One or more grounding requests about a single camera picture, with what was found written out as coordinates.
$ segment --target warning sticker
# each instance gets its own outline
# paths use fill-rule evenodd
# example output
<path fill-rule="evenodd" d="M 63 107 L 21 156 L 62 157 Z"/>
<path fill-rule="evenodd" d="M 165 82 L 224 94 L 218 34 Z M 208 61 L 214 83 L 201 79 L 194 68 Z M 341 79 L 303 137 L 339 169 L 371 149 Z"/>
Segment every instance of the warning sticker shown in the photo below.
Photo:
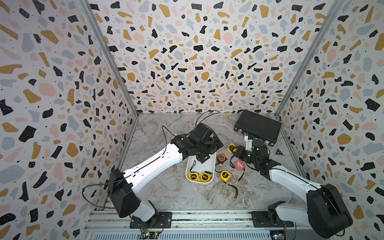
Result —
<path fill-rule="evenodd" d="M 275 155 L 282 155 L 282 156 L 284 156 L 285 154 L 282 151 L 280 151 L 280 149 L 276 149 Z"/>

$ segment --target patterned wall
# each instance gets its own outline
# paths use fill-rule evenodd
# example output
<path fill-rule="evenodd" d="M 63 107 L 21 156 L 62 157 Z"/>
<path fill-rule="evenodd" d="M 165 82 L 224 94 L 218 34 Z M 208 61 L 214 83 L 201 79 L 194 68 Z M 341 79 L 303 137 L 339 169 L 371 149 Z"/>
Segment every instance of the patterned wall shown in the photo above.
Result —
<path fill-rule="evenodd" d="M 383 239 L 383 1 L 345 1 L 283 115 L 306 175 L 341 192 L 344 239 Z"/>
<path fill-rule="evenodd" d="M 131 114 L 77 3 L 0 7 L 0 238 L 80 239 Z"/>
<path fill-rule="evenodd" d="M 140 113 L 271 113 L 333 0 L 89 2 Z"/>

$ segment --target metal frame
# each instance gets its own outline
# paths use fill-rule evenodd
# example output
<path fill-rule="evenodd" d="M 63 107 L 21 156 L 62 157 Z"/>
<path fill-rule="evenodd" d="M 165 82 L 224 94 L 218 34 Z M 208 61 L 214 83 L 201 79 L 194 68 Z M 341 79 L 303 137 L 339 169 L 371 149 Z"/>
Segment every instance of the metal frame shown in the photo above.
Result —
<path fill-rule="evenodd" d="M 295 87 L 299 83 L 301 77 L 303 76 L 305 70 L 307 69 L 309 63 L 311 62 L 313 56 L 315 55 L 317 49 L 319 48 L 323 38 L 325 37 L 326 33 L 331 27 L 333 21 L 336 19 L 337 14 L 339 13 L 341 7 L 343 6 L 344 1 L 345 0 L 334 0 L 331 6 L 331 9 L 328 12 L 328 15 L 324 20 L 322 27 L 320 28 L 319 33 L 317 34 L 315 40 L 313 41 L 307 54 L 305 55 L 303 63 L 301 64 L 299 70 L 296 72 L 296 75 L 294 76 L 293 81 L 291 82 L 287 91 L 285 92 L 283 100 L 280 102 L 280 105 L 277 107 L 277 110 L 275 112 L 276 116 L 279 116 L 282 113 L 285 107 L 285 104 L 290 98 L 292 92 L 295 90 Z"/>
<path fill-rule="evenodd" d="M 104 57 L 106 58 L 107 63 L 111 67 L 111 71 L 112 71 L 113 75 L 115 76 L 115 78 L 118 82 L 118 85 L 121 89 L 121 92 L 122 92 L 125 100 L 127 101 L 128 106 L 130 108 L 129 110 L 134 115 L 134 117 L 137 118 L 138 113 L 137 113 L 137 110 L 135 108 L 135 105 L 131 99 L 131 96 L 128 93 L 128 90 L 124 84 L 124 81 L 122 80 L 122 77 L 120 75 L 118 67 L 116 66 L 116 63 L 113 60 L 113 57 L 112 57 L 112 54 L 108 48 L 108 45 L 104 40 L 104 37 L 103 37 L 104 35 L 103 35 L 99 25 L 96 22 L 96 18 L 93 15 L 93 12 L 91 10 L 91 7 L 89 6 L 88 0 L 78 0 L 78 3 L 79 3 L 80 8 L 82 9 L 82 11 L 85 15 L 85 18 L 87 19 L 87 21 L 89 23 L 89 28 L 94 33 L 96 41 L 99 43 L 99 46 L 101 48 L 101 51 L 104 54 Z"/>

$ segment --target tape measure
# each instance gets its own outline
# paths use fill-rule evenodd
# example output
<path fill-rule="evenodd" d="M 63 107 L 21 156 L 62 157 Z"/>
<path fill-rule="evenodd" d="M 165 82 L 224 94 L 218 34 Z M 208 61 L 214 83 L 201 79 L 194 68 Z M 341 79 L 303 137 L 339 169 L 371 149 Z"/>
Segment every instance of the tape measure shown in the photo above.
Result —
<path fill-rule="evenodd" d="M 224 154 L 220 154 L 218 157 L 217 157 L 217 162 L 222 164 L 225 162 L 227 158 L 224 156 Z"/>
<path fill-rule="evenodd" d="M 199 174 L 197 172 L 190 172 L 188 174 L 188 178 L 192 181 L 198 181 L 199 180 Z"/>
<path fill-rule="evenodd" d="M 212 178 L 212 176 L 206 172 L 202 172 L 200 175 L 200 181 L 202 181 L 202 182 L 209 182 L 211 180 L 211 178 Z"/>
<path fill-rule="evenodd" d="M 230 174 L 229 172 L 227 172 L 227 171 L 222 171 L 221 173 L 220 173 L 220 177 L 221 177 L 221 179 L 224 181 L 224 182 L 227 182 L 228 181 L 228 179 L 230 178 L 232 176 L 232 174 Z"/>

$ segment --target wire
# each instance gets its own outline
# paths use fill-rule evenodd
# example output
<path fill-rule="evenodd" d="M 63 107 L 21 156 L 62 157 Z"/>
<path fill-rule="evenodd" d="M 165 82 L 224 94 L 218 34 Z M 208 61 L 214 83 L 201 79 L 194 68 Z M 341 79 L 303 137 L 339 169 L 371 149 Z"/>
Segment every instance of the wire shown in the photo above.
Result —
<path fill-rule="evenodd" d="M 213 112 L 220 113 L 220 111 L 217 111 L 217 110 L 208 110 L 208 111 L 204 112 L 203 114 L 201 114 L 201 115 L 196 119 L 195 127 L 197 127 L 197 121 L 199 120 L 199 118 L 200 118 L 202 115 L 204 115 L 205 113 L 207 113 L 207 112 L 210 112 L 210 113 L 213 113 Z"/>
<path fill-rule="evenodd" d="M 114 207 L 104 207 L 104 206 L 99 206 L 99 205 L 96 205 L 96 204 L 93 204 L 91 203 L 85 196 L 84 196 L 84 191 L 87 187 L 92 187 L 92 186 L 100 186 L 100 185 L 108 185 L 108 184 L 112 184 L 112 183 L 115 183 L 115 182 L 121 182 L 122 180 L 126 179 L 127 177 L 130 177 L 131 175 L 128 175 L 126 176 L 125 178 L 123 179 L 119 179 L 119 180 L 116 180 L 114 182 L 107 182 L 107 183 L 102 183 L 102 184 L 90 184 L 90 185 L 87 185 L 85 187 L 83 187 L 83 190 L 81 191 L 81 194 L 83 195 L 84 199 L 91 205 L 95 206 L 95 207 L 100 207 L 100 208 L 104 208 L 104 209 L 114 209 Z"/>

